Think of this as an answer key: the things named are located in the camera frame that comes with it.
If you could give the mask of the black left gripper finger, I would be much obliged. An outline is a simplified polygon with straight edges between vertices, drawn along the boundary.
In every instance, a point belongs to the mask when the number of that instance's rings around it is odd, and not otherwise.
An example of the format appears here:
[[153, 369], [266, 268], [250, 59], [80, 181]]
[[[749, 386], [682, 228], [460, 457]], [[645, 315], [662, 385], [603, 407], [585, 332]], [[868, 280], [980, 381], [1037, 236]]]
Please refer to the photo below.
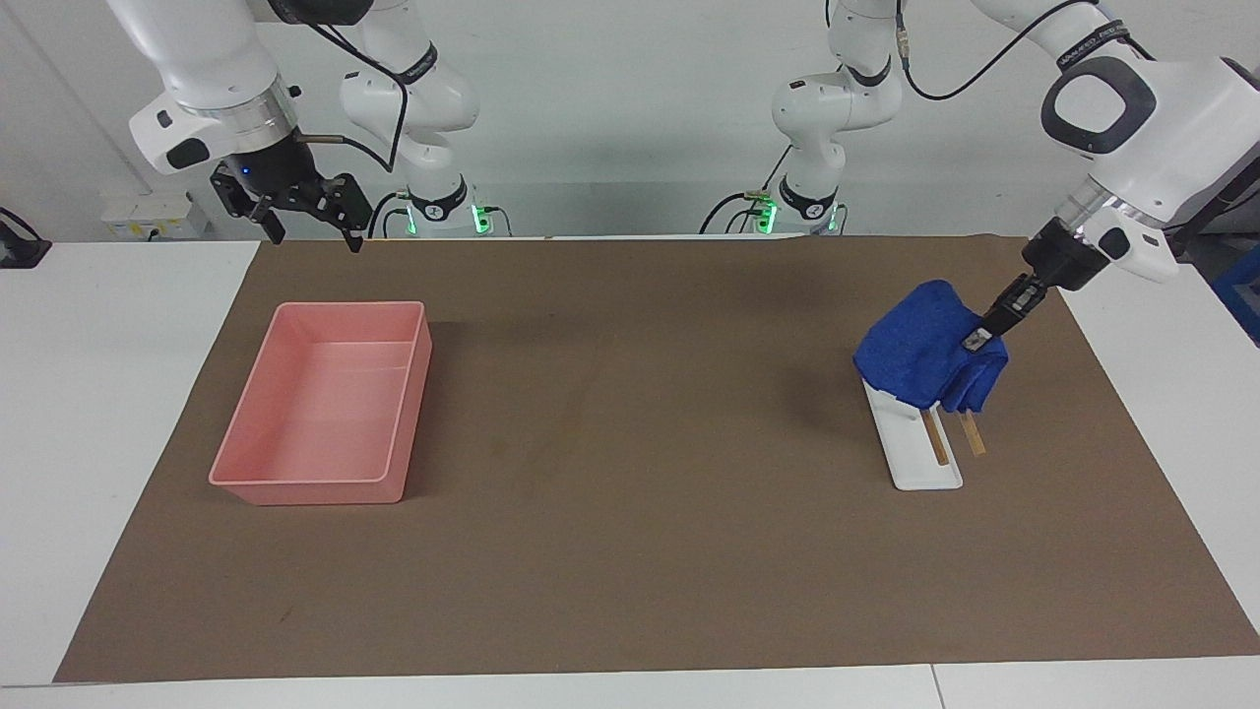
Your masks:
[[995, 297], [990, 309], [982, 315], [971, 330], [971, 353], [979, 353], [989, 343], [1017, 327], [1037, 309], [1047, 295], [1047, 286], [1036, 277], [1018, 277]]

